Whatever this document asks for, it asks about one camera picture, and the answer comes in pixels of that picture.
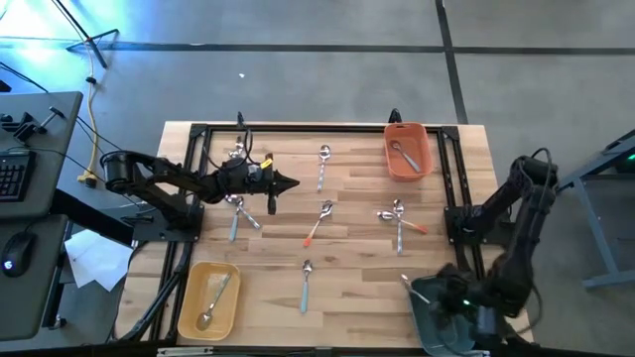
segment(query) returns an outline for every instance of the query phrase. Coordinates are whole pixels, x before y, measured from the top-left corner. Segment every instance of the black desk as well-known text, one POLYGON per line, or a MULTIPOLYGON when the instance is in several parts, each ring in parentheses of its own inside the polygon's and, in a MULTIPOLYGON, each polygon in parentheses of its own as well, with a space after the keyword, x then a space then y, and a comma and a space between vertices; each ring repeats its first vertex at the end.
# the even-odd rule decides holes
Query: black desk
MULTIPOLYGON (((54 118, 46 127, 47 134, 36 134, 27 142, 37 155, 25 200, 0 203, 0 248, 34 219, 42 219, 31 228, 39 237, 27 273, 0 277, 0 340, 30 338, 39 326, 59 326, 64 289, 60 276, 67 260, 62 241, 70 222, 126 245, 132 241, 132 227, 57 189, 81 98, 80 92, 0 96, 0 112, 12 115, 14 122, 27 111, 42 123, 51 113, 50 106, 65 116, 54 118)), ((20 146, 11 133, 0 129, 0 151, 20 146)))

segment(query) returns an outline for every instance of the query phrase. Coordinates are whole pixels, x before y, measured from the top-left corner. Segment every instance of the concrete floor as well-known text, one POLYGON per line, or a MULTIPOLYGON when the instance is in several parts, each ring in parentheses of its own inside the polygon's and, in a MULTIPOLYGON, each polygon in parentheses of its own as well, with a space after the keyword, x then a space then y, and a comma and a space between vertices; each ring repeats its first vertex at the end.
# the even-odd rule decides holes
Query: concrete floor
MULTIPOLYGON (((220 44, 440 46, 434 1, 422 0, 107 0, 67 1, 91 33, 117 27, 118 41, 220 44)), ((635 3, 625 0, 445 0, 456 46, 635 47, 635 3)), ((74 39, 50 2, 14 1, 0 36, 74 39)), ((102 135, 154 154, 167 120, 386 120, 399 107, 408 120, 456 123, 441 54, 105 52, 95 67, 94 111, 102 135)), ((85 92, 87 59, 41 48, 0 50, 0 59, 49 90, 85 92)), ((503 181, 511 161, 546 146, 570 172, 633 128, 635 57, 456 56, 467 119, 487 128, 503 181)), ((15 92, 37 92, 6 72, 15 92)), ((82 116, 87 118, 85 105, 82 116)), ((69 154, 81 162, 89 142, 77 130, 69 154)), ((75 182, 66 163, 60 186, 96 207, 127 203, 75 182)), ((534 265, 544 318, 536 341, 549 347, 635 355, 635 284, 586 291, 580 281, 604 273, 584 212, 571 192, 559 197, 534 265)), ((71 291, 69 328, 0 350, 100 343, 114 318, 117 291, 71 291), (104 315, 90 311, 109 306, 104 315)), ((534 302, 529 305, 535 315, 534 302)))

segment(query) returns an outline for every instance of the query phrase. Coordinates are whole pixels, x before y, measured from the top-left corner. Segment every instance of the wooden tabletop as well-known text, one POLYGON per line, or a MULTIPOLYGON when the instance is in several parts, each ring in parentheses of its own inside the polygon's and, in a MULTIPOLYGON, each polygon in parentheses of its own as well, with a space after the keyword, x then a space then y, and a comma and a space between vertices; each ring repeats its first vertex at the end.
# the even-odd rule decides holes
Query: wooden tabletop
MULTIPOLYGON (((182 163, 190 125, 166 123, 159 156, 182 163)), ((472 201, 481 203, 497 188, 485 128, 465 125, 458 130, 472 201)), ((235 140, 235 133, 213 134, 215 162, 227 159, 235 140)), ((245 208, 262 228, 254 230, 246 219, 240 219, 234 243, 228 242, 231 206, 225 202, 205 206, 192 264, 236 265, 241 272, 240 297, 234 327, 226 339, 205 343, 181 337, 179 343, 420 347, 407 293, 398 277, 401 273, 411 279, 431 276, 446 262, 455 262, 445 236, 446 201, 437 140, 430 144, 434 171, 418 182, 397 183, 388 178, 381 134, 255 133, 251 157, 262 161, 266 153, 274 153, 275 169, 301 183, 278 198, 278 213, 273 216, 267 214, 265 195, 246 195, 245 208), (332 156, 326 164, 323 191, 318 193, 322 144, 330 145, 332 156), (391 209, 395 198, 405 202, 405 219, 430 230, 421 235, 405 229, 401 256, 396 251, 396 225, 380 222, 375 215, 378 210, 391 209), (333 201, 332 216, 317 229, 311 247, 304 248, 303 240, 326 199, 333 201), (311 259, 314 271, 309 277, 309 311, 301 314, 302 262, 306 259, 311 259)), ((451 145, 447 147, 453 182, 458 182, 451 145)), ((199 150, 198 146, 195 168, 199 150)), ((164 189, 176 191, 170 186, 164 189)), ((460 192, 455 195, 457 204, 462 204, 460 192)), ((165 251, 165 243, 150 243, 132 261, 116 321, 118 335, 133 326, 154 298, 165 251)), ((482 251, 486 267, 501 253, 493 246, 484 246, 482 251)), ((164 330, 171 310, 172 300, 166 307, 164 330)), ((528 324, 527 315, 511 322, 516 329, 523 328, 528 324)), ((523 336, 533 340, 531 331, 523 336)))

